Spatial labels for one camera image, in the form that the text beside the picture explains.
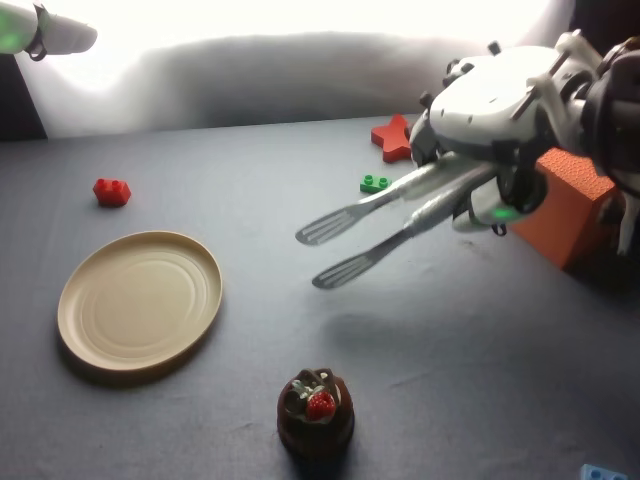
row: metal tongs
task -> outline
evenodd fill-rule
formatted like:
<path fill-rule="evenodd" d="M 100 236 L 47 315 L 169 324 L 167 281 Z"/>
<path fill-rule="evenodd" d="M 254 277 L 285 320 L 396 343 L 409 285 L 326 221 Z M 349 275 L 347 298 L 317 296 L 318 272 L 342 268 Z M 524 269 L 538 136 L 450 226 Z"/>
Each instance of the metal tongs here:
<path fill-rule="evenodd" d="M 497 174 L 497 166 L 489 162 L 449 152 L 436 162 L 405 175 L 391 187 L 359 202 L 329 213 L 296 233 L 305 245 L 321 245 L 345 232 L 374 210 L 397 200 L 417 199 L 442 189 L 413 212 L 404 227 L 370 250 L 348 258 L 317 275 L 312 283 L 318 288 L 338 288 L 362 275 L 395 248 L 420 233 L 432 229 L 449 216 L 474 188 Z"/>

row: red star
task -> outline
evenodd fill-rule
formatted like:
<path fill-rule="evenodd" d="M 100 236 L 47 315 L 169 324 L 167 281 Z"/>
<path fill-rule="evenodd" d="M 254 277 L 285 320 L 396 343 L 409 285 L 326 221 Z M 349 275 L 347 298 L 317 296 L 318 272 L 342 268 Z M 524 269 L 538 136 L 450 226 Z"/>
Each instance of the red star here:
<path fill-rule="evenodd" d="M 382 147 L 382 160 L 387 163 L 411 158 L 409 140 L 404 134 L 407 121 L 402 115 L 391 117 L 389 125 L 371 129 L 371 141 Z"/>

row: chocolate cake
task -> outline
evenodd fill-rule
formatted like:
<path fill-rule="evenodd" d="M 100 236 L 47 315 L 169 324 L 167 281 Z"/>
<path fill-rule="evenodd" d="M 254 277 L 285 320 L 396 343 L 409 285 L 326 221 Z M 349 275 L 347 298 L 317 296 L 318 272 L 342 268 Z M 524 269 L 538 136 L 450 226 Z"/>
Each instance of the chocolate cake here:
<path fill-rule="evenodd" d="M 328 368 L 302 370 L 278 398 L 280 439 L 306 458 L 329 457 L 345 448 L 354 422 L 349 390 Z"/>

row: gray tablecloth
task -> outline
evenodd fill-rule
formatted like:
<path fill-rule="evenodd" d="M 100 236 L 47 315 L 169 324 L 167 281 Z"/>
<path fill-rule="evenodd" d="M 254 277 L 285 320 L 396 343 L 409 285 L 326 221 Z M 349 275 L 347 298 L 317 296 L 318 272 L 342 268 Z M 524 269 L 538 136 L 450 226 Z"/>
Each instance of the gray tablecloth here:
<path fill-rule="evenodd" d="M 342 289 L 313 275 L 399 228 L 416 204 L 318 248 L 308 221 L 399 178 L 369 131 L 383 119 L 0 147 L 0 478 L 572 479 L 640 474 L 640 328 L 515 235 L 450 225 Z M 98 177 L 129 205 L 97 207 Z M 219 260 L 223 308 L 192 360 L 114 389 L 70 370 L 59 295 L 87 255 L 143 230 L 182 232 Z M 296 462 L 276 399 L 303 367 L 347 381 L 356 431 L 328 465 Z"/>

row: plate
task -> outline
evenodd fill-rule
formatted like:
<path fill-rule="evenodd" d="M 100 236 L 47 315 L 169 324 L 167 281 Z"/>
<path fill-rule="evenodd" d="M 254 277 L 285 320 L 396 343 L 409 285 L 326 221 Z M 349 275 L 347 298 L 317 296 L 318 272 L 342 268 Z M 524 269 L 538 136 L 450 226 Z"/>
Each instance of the plate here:
<path fill-rule="evenodd" d="M 90 365 L 143 370 L 193 346 L 221 299 L 220 269 L 204 246 L 178 233 L 136 233 L 102 247 L 71 275 L 58 329 Z"/>

